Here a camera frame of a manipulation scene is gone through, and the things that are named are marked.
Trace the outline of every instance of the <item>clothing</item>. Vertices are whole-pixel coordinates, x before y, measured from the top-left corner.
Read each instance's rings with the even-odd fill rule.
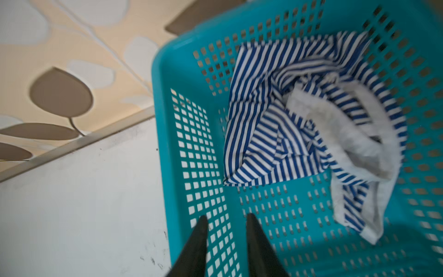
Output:
[[[277,183],[330,167],[336,219],[375,243],[406,123],[362,58],[368,43],[364,33],[340,32],[243,45],[230,91],[224,184]]]

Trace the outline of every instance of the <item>white wall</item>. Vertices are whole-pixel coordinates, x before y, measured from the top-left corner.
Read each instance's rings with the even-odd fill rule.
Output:
[[[155,119],[0,183],[0,276],[164,276]]]

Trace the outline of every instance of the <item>brown leaf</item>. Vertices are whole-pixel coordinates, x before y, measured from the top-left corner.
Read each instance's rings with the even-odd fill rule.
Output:
[[[55,67],[31,85],[29,95],[38,107],[62,117],[78,117],[86,113],[93,103],[88,86]]]
[[[46,123],[22,123],[0,130],[0,134],[34,140],[72,140],[78,137],[76,130]]]
[[[23,148],[0,142],[0,160],[26,160],[32,153]]]

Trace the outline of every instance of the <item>wallpaper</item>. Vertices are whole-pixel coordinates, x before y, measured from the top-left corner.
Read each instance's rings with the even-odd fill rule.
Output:
[[[152,60],[191,0],[1,0],[0,171],[153,105]]]

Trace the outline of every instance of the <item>blue plastic laundry basket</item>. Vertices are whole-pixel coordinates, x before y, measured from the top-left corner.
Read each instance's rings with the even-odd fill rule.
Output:
[[[408,150],[371,246],[334,221],[330,174],[224,187],[229,85],[244,41],[368,31],[366,58],[408,118]],[[165,46],[153,87],[171,260],[201,215],[207,276],[247,277],[245,215],[255,213],[292,276],[443,275],[443,31],[416,0],[254,1]]]

